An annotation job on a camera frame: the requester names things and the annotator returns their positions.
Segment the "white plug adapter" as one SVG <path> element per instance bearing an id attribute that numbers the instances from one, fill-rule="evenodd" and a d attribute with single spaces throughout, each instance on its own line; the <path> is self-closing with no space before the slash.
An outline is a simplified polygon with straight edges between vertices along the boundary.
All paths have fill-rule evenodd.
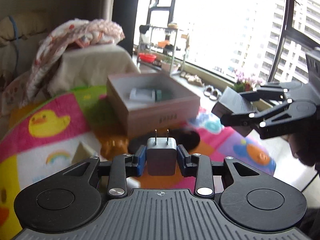
<path id="1" fill-rule="evenodd" d="M 147 140 L 146 163 L 150 176 L 173 176 L 176 172 L 177 143 L 169 137 L 167 130 L 166 137 L 155 136 Z"/>

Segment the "white rectangular box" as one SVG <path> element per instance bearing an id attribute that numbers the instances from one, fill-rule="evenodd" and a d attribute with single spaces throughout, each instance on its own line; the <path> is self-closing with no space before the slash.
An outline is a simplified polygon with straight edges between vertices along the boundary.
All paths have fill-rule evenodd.
<path id="1" fill-rule="evenodd" d="M 239 93 L 227 87 L 220 96 L 217 103 L 213 106 L 212 113 L 220 118 L 224 114 L 249 114 L 257 113 L 257 108 L 251 102 L 244 99 Z"/>

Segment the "cream cosmetic tube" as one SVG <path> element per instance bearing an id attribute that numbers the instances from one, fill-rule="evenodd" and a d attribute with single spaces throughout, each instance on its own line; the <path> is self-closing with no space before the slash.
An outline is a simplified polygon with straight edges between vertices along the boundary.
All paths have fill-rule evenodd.
<path id="1" fill-rule="evenodd" d="M 97 157 L 97 152 L 84 142 L 79 142 L 76 152 L 73 156 L 71 164 L 74 165 L 87 158 Z"/>

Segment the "potted plant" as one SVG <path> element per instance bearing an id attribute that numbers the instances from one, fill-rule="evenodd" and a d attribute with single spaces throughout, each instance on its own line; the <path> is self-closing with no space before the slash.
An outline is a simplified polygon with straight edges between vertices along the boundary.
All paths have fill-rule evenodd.
<path id="1" fill-rule="evenodd" d="M 249 74 L 244 72 L 236 73 L 236 82 L 233 89 L 237 93 L 252 91 L 256 86 L 263 83 L 263 79 L 256 76 L 255 74 Z"/>

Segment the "pink cardboard box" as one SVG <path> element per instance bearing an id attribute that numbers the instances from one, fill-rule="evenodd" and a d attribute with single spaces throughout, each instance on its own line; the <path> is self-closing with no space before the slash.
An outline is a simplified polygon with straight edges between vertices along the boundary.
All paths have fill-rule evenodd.
<path id="1" fill-rule="evenodd" d="M 154 129 L 170 128 L 195 118 L 199 112 L 200 97 L 166 74 L 109 75 L 106 88 L 107 99 L 130 138 Z M 131 101 L 129 95 L 133 88 L 169 90 L 172 99 L 147 103 Z"/>

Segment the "grey slippers pair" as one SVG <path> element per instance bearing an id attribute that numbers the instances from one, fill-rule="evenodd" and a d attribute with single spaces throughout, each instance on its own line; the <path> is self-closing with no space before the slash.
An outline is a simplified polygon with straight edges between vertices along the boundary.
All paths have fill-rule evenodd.
<path id="1" fill-rule="evenodd" d="M 217 88 L 214 88 L 213 86 L 210 86 L 210 85 L 205 87 L 203 94 L 212 101 L 219 100 L 219 98 L 222 95 L 222 93 Z"/>

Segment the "colourful cartoon play mat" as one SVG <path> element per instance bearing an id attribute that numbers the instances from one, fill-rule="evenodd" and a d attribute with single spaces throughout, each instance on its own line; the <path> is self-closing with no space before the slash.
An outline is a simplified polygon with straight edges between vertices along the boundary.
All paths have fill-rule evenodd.
<path id="1" fill-rule="evenodd" d="M 107 100 L 106 88 L 76 89 L 46 103 L 12 110 L 9 128 L 1 136 L 1 239 L 21 230 L 14 213 L 14 199 L 29 185 L 70 166 L 80 144 L 91 147 L 101 159 L 135 153 L 146 139 L 129 140 Z M 213 161 L 233 156 L 268 174 L 276 162 L 260 140 L 243 137 L 209 110 L 175 125 L 171 137 L 190 153 Z"/>

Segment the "beige shoes pair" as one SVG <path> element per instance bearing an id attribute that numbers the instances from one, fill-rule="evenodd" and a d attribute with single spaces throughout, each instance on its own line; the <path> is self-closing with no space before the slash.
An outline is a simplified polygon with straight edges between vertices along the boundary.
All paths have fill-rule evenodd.
<path id="1" fill-rule="evenodd" d="M 187 82 L 189 84 L 191 84 L 191 85 L 195 85 L 197 87 L 203 87 L 204 86 L 204 83 L 203 83 L 202 79 L 200 77 L 198 77 L 197 75 L 192 75 L 190 73 L 182 71 L 180 73 L 180 77 L 186 79 Z"/>

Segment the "red plastic basin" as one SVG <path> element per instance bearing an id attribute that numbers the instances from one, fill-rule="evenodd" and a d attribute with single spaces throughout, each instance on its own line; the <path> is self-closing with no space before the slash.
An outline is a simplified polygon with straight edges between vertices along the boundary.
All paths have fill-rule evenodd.
<path id="1" fill-rule="evenodd" d="M 150 53 L 139 53 L 138 58 L 140 59 L 140 61 L 143 61 L 146 63 L 153 63 L 157 58 L 157 56 Z"/>

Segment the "metal shelf rack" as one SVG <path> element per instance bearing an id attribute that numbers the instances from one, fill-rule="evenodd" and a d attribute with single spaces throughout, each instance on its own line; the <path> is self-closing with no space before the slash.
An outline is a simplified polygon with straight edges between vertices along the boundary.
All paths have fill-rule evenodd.
<path id="1" fill-rule="evenodd" d="M 139 42 L 136 46 L 137 64 L 144 64 L 169 75 L 183 71 L 189 50 L 189 33 L 178 29 L 176 24 L 157 27 L 150 24 L 139 26 Z M 139 53 L 150 53 L 157 58 L 153 63 L 140 61 Z"/>

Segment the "pink patterned blanket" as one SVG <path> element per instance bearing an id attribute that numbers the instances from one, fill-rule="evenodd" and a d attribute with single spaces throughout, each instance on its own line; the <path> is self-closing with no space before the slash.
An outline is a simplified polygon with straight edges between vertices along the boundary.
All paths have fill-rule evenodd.
<path id="1" fill-rule="evenodd" d="M 68 21 L 54 29 L 41 43 L 31 69 L 11 81 L 1 95 L 1 116 L 33 102 L 46 81 L 51 82 L 68 52 L 86 52 L 98 45 L 118 44 L 125 38 L 117 23 L 107 20 Z"/>

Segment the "beige covered sofa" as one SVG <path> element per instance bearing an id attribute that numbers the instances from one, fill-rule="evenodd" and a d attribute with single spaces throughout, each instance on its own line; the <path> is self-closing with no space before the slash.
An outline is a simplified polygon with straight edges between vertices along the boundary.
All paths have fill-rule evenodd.
<path id="1" fill-rule="evenodd" d="M 1 95 L 11 81 L 31 69 L 41 43 L 53 30 L 49 29 L 28 39 L 19 38 L 1 47 Z M 59 68 L 62 73 L 51 82 L 46 81 L 44 88 L 40 89 L 31 103 L 49 99 L 78 87 L 104 85 L 109 75 L 138 73 L 138 67 L 119 43 L 98 45 L 86 52 L 66 53 L 62 67 Z M 1 116 L 1 135 L 5 135 L 9 129 L 10 115 L 11 113 Z"/>

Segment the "beige pillow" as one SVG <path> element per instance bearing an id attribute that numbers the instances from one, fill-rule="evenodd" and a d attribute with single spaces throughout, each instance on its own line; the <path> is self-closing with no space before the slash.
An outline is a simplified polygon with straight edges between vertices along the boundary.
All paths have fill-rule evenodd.
<path id="1" fill-rule="evenodd" d="M 20 12 L 1 20 L 1 47 L 19 38 L 44 33 L 50 29 L 50 17 L 44 10 Z"/>

